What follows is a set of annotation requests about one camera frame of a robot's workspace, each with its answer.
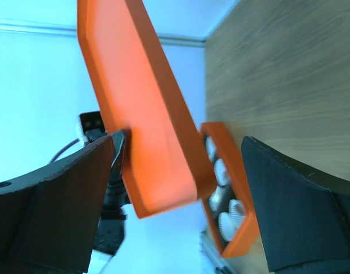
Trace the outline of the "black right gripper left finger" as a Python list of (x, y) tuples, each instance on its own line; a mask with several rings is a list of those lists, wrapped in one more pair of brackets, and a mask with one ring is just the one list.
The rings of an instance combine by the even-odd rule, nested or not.
[(105, 136), (0, 182), (0, 273), (88, 270), (114, 153)]

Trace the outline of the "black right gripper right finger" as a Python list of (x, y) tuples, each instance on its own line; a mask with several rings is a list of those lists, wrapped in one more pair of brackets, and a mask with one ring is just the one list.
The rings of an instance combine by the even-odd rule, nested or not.
[(350, 273), (350, 181), (251, 136), (241, 154), (268, 269)]

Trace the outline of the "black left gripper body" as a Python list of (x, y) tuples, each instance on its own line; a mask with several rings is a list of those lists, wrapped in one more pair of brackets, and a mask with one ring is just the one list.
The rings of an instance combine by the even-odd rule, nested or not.
[(125, 237), (127, 192), (122, 180), (108, 183), (94, 241), (94, 250), (114, 256)]

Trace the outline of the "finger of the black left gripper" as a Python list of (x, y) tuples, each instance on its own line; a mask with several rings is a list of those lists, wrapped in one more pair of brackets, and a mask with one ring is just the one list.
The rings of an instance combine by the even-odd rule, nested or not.
[(111, 166), (111, 183), (122, 178), (124, 163), (128, 156), (129, 143), (131, 141), (131, 130), (119, 130), (112, 134), (115, 153)]

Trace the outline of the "orange tray lid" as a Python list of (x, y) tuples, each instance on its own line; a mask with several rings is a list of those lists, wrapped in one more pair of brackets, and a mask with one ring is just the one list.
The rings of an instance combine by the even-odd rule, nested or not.
[(207, 198), (213, 166), (142, 1), (78, 1), (80, 49), (105, 129), (128, 130), (123, 181), (143, 219)]

